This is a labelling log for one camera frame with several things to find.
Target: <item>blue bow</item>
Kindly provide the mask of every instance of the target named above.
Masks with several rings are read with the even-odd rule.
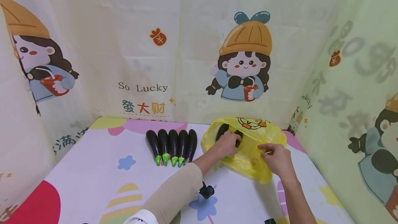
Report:
[[[254,14],[251,19],[249,19],[246,14],[239,11],[235,14],[234,20],[238,25],[243,24],[244,22],[248,22],[248,21],[259,21],[259,22],[262,22],[263,24],[265,24],[269,21],[270,17],[271,16],[268,11],[260,11],[260,12],[257,12],[256,14]]]

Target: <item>beige sleeve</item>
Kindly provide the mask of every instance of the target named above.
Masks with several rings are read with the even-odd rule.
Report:
[[[144,203],[142,209],[150,211],[159,224],[170,224],[184,206],[196,199],[202,183],[202,171],[188,163],[167,179]]]

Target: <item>green eggplant stem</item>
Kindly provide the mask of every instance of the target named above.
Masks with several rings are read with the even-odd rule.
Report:
[[[155,158],[156,166],[160,166],[160,162],[162,161],[162,156],[158,155]]]
[[[169,161],[169,158],[170,158],[170,154],[168,154],[168,153],[163,154],[163,164],[164,164],[164,166],[167,166],[167,162]]]
[[[173,167],[176,165],[177,161],[178,161],[178,157],[173,157],[172,158],[172,166]]]
[[[178,158],[178,167],[181,167],[181,165],[184,163],[185,158]]]

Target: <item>purple eggplant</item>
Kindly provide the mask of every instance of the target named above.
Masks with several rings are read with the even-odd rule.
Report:
[[[160,148],[162,148],[162,158],[164,166],[167,166],[167,162],[170,159],[170,141],[167,131],[160,129],[158,132],[158,138],[160,142]]]
[[[243,133],[240,130],[236,130],[234,132],[235,134],[238,134],[240,136],[240,138],[243,138]],[[238,140],[235,141],[235,147],[239,148],[240,142]]]
[[[229,125],[228,124],[222,124],[220,126],[220,129],[218,130],[215,142],[217,142],[220,139],[220,137],[224,134],[224,132],[226,132],[228,130],[229,130]]]
[[[185,161],[185,155],[188,148],[188,133],[186,130],[181,130],[178,134],[178,143],[180,144],[180,149],[178,152],[178,167],[181,167]]]
[[[170,140],[170,157],[172,159],[172,166],[174,167],[178,161],[178,152],[180,147],[178,145],[178,133],[176,130],[170,130],[169,132]]]
[[[198,144],[198,136],[194,129],[189,130],[188,133],[188,149],[185,155],[185,163],[192,162],[193,156],[195,155],[196,146]]]
[[[146,132],[146,140],[148,141],[148,143],[152,149],[156,165],[159,166],[160,161],[162,161],[162,155],[161,155],[162,153],[160,150],[160,143],[159,143],[156,133],[153,130],[147,131]]]

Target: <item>orange hat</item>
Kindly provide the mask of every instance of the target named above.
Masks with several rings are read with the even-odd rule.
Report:
[[[386,109],[398,113],[398,93],[387,101]]]
[[[28,9],[12,0],[0,0],[0,4],[11,35],[50,38],[45,25]]]
[[[251,20],[236,26],[225,39],[220,49],[220,56],[241,51],[270,55],[271,34],[264,23]]]

